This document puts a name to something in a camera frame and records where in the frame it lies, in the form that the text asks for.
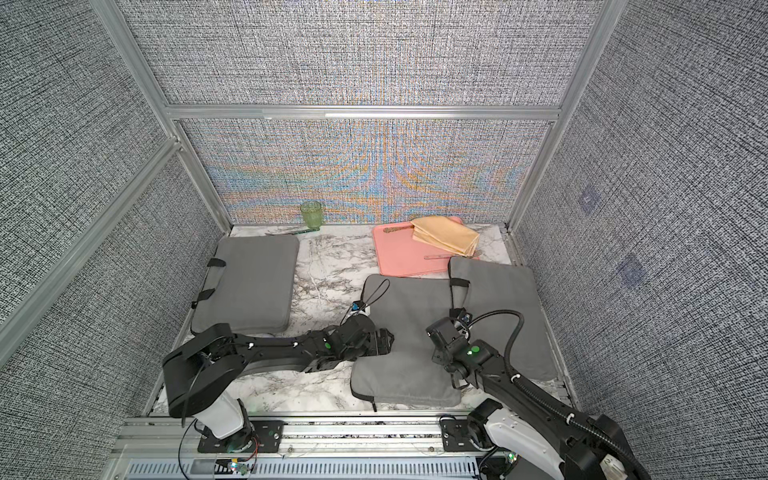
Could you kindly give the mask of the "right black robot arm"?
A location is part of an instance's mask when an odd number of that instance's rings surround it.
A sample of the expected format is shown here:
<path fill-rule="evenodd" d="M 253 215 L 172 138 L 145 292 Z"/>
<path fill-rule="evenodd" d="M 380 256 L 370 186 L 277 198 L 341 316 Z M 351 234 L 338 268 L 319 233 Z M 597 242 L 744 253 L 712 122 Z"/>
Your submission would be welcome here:
<path fill-rule="evenodd" d="M 497 315 L 517 318 L 503 352 L 470 339 L 472 327 Z M 508 450 L 553 479 L 605 479 L 604 459 L 616 459 L 628 479 L 648 479 L 623 430 L 609 417 L 596 419 L 555 399 L 510 363 L 525 317 L 501 309 L 467 323 L 446 317 L 426 328 L 433 362 L 489 396 L 468 416 L 476 441 Z"/>

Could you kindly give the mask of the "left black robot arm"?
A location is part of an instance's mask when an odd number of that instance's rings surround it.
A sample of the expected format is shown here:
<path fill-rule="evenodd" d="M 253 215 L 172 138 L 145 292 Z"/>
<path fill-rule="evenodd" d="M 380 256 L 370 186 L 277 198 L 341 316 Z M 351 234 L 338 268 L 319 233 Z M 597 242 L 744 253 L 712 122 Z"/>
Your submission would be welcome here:
<path fill-rule="evenodd" d="M 251 337 L 215 324 L 169 353 L 162 361 L 172 418 L 192 417 L 205 437 L 227 450 L 242 451 L 257 439 L 244 404 L 227 393 L 244 374 L 272 371 L 315 373 L 340 363 L 391 352 L 394 335 L 365 314 L 298 337 Z"/>

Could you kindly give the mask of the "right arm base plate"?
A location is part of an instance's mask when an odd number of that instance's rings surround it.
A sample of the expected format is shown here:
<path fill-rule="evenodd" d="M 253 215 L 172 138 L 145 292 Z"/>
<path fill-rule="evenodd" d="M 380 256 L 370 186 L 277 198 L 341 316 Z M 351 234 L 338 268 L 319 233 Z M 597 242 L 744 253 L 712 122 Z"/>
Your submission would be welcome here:
<path fill-rule="evenodd" d="M 441 431 L 443 450 L 449 453 L 479 452 L 469 436 L 466 418 L 443 415 L 438 419 Z"/>

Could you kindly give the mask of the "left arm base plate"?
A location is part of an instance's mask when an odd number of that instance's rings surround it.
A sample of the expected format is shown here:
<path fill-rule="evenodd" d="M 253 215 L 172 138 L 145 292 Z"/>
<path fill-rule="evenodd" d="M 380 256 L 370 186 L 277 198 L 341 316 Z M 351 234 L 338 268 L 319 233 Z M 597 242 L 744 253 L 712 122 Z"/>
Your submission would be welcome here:
<path fill-rule="evenodd" d="M 243 429 L 225 438 L 218 439 L 208 427 L 199 431 L 201 439 L 199 453 L 277 453 L 283 436 L 284 422 L 281 420 L 250 421 Z"/>

